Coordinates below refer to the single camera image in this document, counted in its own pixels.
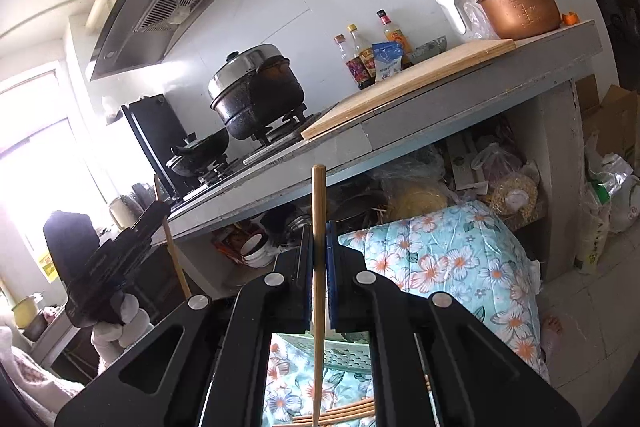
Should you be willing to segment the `white gloved left hand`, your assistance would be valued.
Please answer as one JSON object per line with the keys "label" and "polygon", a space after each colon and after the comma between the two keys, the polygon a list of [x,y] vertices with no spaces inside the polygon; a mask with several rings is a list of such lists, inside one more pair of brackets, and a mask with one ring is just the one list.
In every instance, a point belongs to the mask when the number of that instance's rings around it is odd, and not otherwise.
{"label": "white gloved left hand", "polygon": [[99,355],[98,374],[153,329],[148,312],[140,307],[135,295],[122,297],[117,315],[116,322],[99,322],[92,326],[91,344]]}

